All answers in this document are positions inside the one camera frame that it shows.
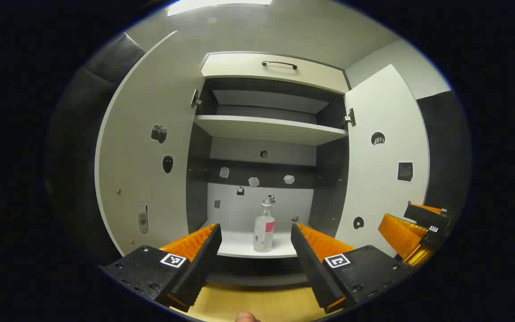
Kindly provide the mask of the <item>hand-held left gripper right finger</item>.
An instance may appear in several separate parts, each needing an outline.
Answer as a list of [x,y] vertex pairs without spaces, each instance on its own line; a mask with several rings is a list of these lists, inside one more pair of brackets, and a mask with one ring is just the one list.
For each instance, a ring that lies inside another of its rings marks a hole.
[[403,283],[414,267],[368,245],[352,247],[293,223],[291,242],[320,308],[356,308]]

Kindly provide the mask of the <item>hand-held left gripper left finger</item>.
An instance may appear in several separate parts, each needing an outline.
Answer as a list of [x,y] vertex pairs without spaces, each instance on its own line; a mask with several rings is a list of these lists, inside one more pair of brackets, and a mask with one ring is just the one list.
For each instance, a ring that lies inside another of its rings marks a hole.
[[131,291],[188,312],[207,283],[221,242],[220,224],[212,224],[163,247],[139,246],[102,269]]

